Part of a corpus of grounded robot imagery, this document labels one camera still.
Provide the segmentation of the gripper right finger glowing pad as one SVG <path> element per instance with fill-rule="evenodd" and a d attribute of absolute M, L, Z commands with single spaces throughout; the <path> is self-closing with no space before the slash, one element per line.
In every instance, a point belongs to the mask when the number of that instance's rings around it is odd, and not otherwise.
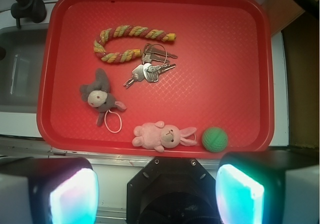
<path fill-rule="evenodd" d="M 224 224 L 318 224 L 319 155 L 309 151 L 228 152 L 215 195 Z"/>

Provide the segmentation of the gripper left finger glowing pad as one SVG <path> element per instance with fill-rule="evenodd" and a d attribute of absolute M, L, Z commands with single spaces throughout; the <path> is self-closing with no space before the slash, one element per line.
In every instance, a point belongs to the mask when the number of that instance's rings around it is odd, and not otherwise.
<path fill-rule="evenodd" d="M 93 224 L 98 176 L 83 157 L 0 158 L 2 224 Z"/>

